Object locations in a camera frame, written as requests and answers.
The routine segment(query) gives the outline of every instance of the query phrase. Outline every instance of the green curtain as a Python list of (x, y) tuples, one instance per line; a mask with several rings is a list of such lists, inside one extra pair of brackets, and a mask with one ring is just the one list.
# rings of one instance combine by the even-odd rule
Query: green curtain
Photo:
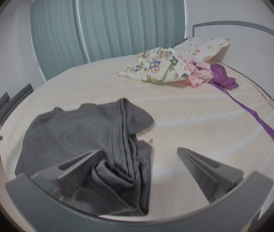
[(35, 54), (46, 80), (87, 62), (77, 27), (75, 0), (35, 0), (30, 25)]
[(184, 0), (78, 0), (89, 60), (174, 47), (185, 33)]

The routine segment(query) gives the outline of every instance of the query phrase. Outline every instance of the purple cloth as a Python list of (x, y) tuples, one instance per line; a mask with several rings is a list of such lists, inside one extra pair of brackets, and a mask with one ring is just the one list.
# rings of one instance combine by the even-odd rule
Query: purple cloth
[(212, 84), (214, 87), (218, 88), (219, 90), (222, 90), (223, 92), (228, 94), (234, 102), (236, 102), (243, 109), (252, 114), (256, 121), (265, 129), (265, 131), (274, 141), (274, 130), (270, 126), (268, 126), (266, 122), (259, 118), (257, 112), (243, 105), (228, 93), (227, 89), (232, 90), (233, 88), (239, 87), (238, 83), (236, 83), (235, 78), (228, 77), (225, 68), (220, 64), (212, 64), (210, 69), (212, 70), (214, 76), (209, 83)]

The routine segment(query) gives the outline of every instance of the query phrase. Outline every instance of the white cartoon garment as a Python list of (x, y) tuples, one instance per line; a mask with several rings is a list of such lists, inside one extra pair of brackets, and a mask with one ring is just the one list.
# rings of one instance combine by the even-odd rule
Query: white cartoon garment
[(183, 81), (191, 72), (173, 48), (155, 48), (137, 55), (137, 63), (118, 72), (119, 76), (145, 82)]

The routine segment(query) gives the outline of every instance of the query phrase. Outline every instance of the black garment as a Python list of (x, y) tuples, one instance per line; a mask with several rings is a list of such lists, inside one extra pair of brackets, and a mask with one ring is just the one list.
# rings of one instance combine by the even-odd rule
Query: black garment
[(127, 99), (82, 104), (68, 112), (55, 108), (30, 125), (15, 174), (33, 176), (100, 149), (102, 160), (93, 166), (70, 205), (94, 215), (144, 216), (149, 211), (152, 148), (138, 141), (136, 133), (153, 123), (149, 114)]

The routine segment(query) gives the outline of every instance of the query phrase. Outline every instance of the bed sheet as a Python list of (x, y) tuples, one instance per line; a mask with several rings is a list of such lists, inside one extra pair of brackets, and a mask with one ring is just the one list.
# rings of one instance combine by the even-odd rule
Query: bed sheet
[[(158, 220), (208, 205), (179, 159), (178, 147), (240, 168), (244, 177), (258, 170), (274, 179), (274, 142), (247, 111), (210, 84), (194, 89), (180, 83), (160, 85), (117, 76), (119, 69), (135, 61), (135, 56), (127, 56), (71, 68), (28, 96), (0, 131), (0, 155), (8, 179), (15, 178), (24, 134), (39, 114), (54, 107), (73, 110), (82, 103), (102, 104), (121, 97), (146, 110), (155, 121), (150, 129), (137, 135), (140, 140), (152, 140), (150, 212), (145, 217), (104, 217)], [(225, 68), (239, 83), (230, 94), (257, 111), (274, 129), (274, 102), (250, 80)]]

